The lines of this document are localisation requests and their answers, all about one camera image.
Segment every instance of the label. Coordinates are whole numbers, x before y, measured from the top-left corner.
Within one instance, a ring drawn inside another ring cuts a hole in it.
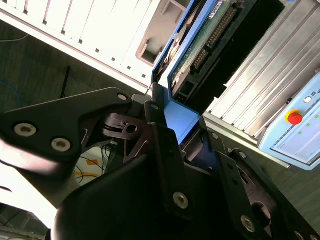
[[[317,92],[315,92],[315,91],[312,92],[312,93],[311,93],[311,96],[315,96],[317,93],[320,94],[320,89],[319,89]]]
[[[216,6],[214,7],[214,9],[212,10],[212,12],[211,12],[211,14],[210,14],[210,16],[209,16],[210,19],[213,19],[213,18],[214,18],[214,16],[217,14],[218,10],[219,10],[220,7],[222,6],[222,3],[223,3],[223,2],[224,2],[224,1],[218,1],[218,3],[216,4]]]
[[[93,172],[86,172],[86,171],[83,171],[83,172],[79,172],[79,171],[75,171],[74,172],[76,176],[94,176],[94,177],[99,177],[100,175],[99,174],[96,174],[96,173],[93,173]]]

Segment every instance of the blue circuit board frame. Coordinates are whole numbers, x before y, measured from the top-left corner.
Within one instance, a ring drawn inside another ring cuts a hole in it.
[[[197,19],[194,21],[194,24],[192,25],[190,31],[185,37],[183,43],[181,44],[179,50],[175,54],[168,68],[163,73],[158,82],[164,88],[164,115],[166,118],[167,125],[170,129],[173,129],[175,131],[179,144],[183,142],[188,133],[197,124],[197,122],[200,119],[200,114],[173,99],[170,79],[175,69],[179,65],[180,61],[182,60],[183,56],[185,55],[193,40],[200,31],[201,27],[203,26],[206,19],[209,17],[210,13],[215,7],[216,2],[217,0],[206,1]],[[152,81],[154,81],[155,70],[158,69],[159,64],[161,64],[163,59],[166,57],[166,53],[168,52],[168,49],[171,47],[175,34],[178,33],[178,31],[180,30],[186,17],[188,16],[188,12],[191,10],[194,3],[195,0],[191,0],[184,15],[182,16],[181,21],[174,30],[172,37],[165,46],[161,56],[155,63],[152,71]]]

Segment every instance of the floor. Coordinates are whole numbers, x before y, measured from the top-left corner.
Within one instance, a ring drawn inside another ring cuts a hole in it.
[[[133,88],[56,50],[42,41],[0,21],[0,80],[12,85],[19,93],[21,104],[27,107],[60,98],[67,67],[71,67],[65,96],[116,87],[127,94],[138,93]],[[17,109],[15,93],[0,83],[0,113]]]
[[[137,91],[102,74],[84,63],[65,55],[45,43],[0,21],[0,80],[18,91],[23,107],[60,98],[67,67],[71,67],[65,96],[73,96],[107,87],[117,87],[129,95]],[[15,92],[0,82],[0,113],[17,109],[19,102]],[[230,139],[225,146],[242,148]],[[262,156],[243,149],[269,175],[275,185],[320,232],[320,167],[313,171],[288,170]]]

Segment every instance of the screw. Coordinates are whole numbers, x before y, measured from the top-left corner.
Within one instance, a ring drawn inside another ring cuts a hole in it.
[[[174,203],[181,209],[186,209],[189,206],[189,200],[182,192],[175,192],[173,194]]]
[[[19,123],[14,127],[14,132],[22,137],[31,137],[36,134],[37,129],[29,123]]]
[[[71,143],[65,138],[56,138],[51,142],[51,146],[58,152],[66,152],[71,148]]]
[[[245,227],[245,229],[247,229],[250,233],[255,232],[256,230],[255,225],[248,216],[242,215],[241,222],[242,222],[242,225]]]
[[[247,158],[247,156],[246,156],[242,151],[239,152],[239,155],[240,155],[240,157],[242,157],[243,159],[246,159],[246,158]]]
[[[217,135],[217,134],[215,134],[214,132],[212,133],[212,137],[214,138],[214,139],[219,139],[219,136]]]
[[[123,101],[127,100],[127,97],[121,93],[118,93],[118,98],[120,98]]]
[[[305,240],[304,237],[300,234],[298,231],[294,231],[294,234],[296,235],[296,238],[299,240]]]
[[[157,105],[151,104],[151,107],[153,107],[155,110],[159,110],[159,107]]]

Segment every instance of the control panel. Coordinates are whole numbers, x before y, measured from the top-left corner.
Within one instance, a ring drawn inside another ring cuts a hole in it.
[[[270,124],[258,148],[304,170],[320,164],[320,73]]]

